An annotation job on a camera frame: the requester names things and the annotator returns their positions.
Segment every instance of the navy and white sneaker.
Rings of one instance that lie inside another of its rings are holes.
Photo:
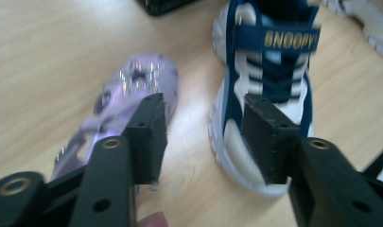
[[[265,184],[240,134],[244,96],[265,97],[300,126],[301,137],[313,135],[307,68],[320,36],[313,26],[317,11],[305,4],[298,22],[280,23],[262,14],[251,0],[231,0],[214,23],[214,48],[227,64],[210,115],[211,145],[227,174],[253,192],[280,196],[290,180]]]

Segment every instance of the screw hole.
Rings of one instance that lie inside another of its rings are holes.
[[[109,200],[100,200],[94,204],[94,211],[97,213],[106,211],[111,206]]]
[[[30,178],[17,178],[5,183],[0,188],[1,196],[12,196],[25,191],[31,184]]]
[[[120,141],[117,139],[110,139],[102,144],[103,148],[117,148],[120,146]]]
[[[318,148],[318,149],[329,149],[329,145],[322,140],[317,140],[313,139],[309,141],[309,145],[313,148]]]
[[[370,213],[372,211],[371,207],[362,201],[353,201],[353,206],[365,213]]]

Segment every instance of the white shoe sole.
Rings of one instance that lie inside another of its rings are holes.
[[[226,63],[226,24],[229,6],[224,7],[214,22],[213,47],[218,58]]]
[[[357,18],[370,46],[383,56],[383,12],[371,0],[322,0],[330,11],[341,16]]]

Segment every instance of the purple shoe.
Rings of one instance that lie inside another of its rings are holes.
[[[96,141],[120,135],[144,97],[163,93],[168,121],[174,113],[178,92],[179,76],[172,60],[158,53],[130,57],[105,84],[96,100],[94,116],[81,123],[78,132],[57,155],[51,180],[87,164]],[[78,152],[87,134],[93,134],[94,140],[82,160]]]

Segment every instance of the shoelace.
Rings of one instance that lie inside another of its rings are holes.
[[[298,99],[300,95],[291,93],[293,84],[300,83],[301,78],[294,79],[294,71],[304,66],[304,63],[297,64],[298,57],[283,56],[281,63],[277,64],[262,58],[261,62],[247,58],[247,65],[262,70],[262,78],[258,79],[249,75],[250,86],[254,86],[254,82],[261,84],[263,87],[262,96],[270,100],[272,103],[284,103],[290,99]]]

